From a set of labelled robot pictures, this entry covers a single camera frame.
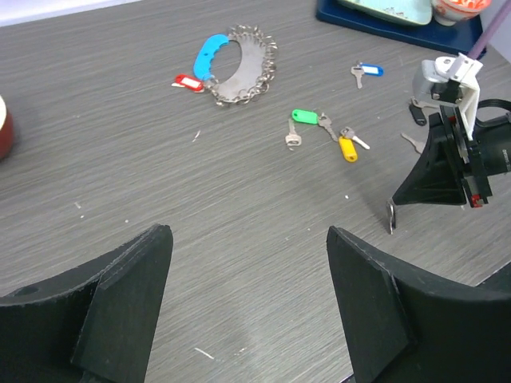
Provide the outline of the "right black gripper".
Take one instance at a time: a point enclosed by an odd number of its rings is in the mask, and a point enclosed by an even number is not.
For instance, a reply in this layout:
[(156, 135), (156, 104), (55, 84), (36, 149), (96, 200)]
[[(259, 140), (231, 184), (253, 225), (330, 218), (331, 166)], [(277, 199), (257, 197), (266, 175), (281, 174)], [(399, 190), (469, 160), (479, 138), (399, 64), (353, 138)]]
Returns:
[(425, 148), (392, 200), (408, 204), (482, 207), (493, 195), (490, 176), (510, 173), (510, 102), (487, 99), (476, 110), (495, 108), (505, 113), (475, 120), (470, 139), (458, 107), (442, 106), (429, 116)]

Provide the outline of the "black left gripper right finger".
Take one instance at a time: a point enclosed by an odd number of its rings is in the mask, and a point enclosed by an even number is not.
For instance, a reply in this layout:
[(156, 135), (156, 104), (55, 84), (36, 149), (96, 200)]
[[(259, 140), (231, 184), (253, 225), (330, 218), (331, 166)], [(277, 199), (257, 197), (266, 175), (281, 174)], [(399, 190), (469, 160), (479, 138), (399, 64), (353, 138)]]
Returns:
[(351, 382), (507, 382), (510, 268), (476, 286), (331, 227), (327, 253)]

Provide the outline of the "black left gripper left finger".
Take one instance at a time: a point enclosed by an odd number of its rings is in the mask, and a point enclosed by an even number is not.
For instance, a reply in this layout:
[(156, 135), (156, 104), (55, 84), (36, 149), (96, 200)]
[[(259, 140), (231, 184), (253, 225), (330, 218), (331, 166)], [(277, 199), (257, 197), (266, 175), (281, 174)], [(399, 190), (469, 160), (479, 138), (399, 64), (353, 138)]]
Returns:
[(172, 257), (169, 226), (1, 298), (3, 382), (142, 382)]

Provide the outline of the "silver key with ring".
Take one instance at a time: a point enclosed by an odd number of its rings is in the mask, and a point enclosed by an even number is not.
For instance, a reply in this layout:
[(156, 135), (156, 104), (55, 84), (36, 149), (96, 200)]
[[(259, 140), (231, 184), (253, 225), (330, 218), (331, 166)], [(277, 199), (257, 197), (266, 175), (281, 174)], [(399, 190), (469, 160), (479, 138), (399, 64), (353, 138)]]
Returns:
[(288, 134), (285, 136), (285, 144), (291, 151), (302, 144), (302, 137), (295, 130), (295, 122), (292, 118), (288, 119)]

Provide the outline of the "metal crescent keyring holder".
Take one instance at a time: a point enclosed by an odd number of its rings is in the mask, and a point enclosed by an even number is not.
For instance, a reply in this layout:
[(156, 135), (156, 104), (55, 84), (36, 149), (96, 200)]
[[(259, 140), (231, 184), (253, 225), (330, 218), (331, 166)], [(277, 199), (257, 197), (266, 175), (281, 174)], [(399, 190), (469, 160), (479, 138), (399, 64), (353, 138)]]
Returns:
[[(240, 64), (226, 81), (219, 81), (212, 74), (212, 61), (216, 53), (231, 42), (240, 48)], [(275, 78), (277, 49), (273, 37), (258, 26), (232, 26), (227, 34), (212, 35), (204, 42), (196, 56), (193, 73), (219, 106), (245, 105), (269, 90)]]

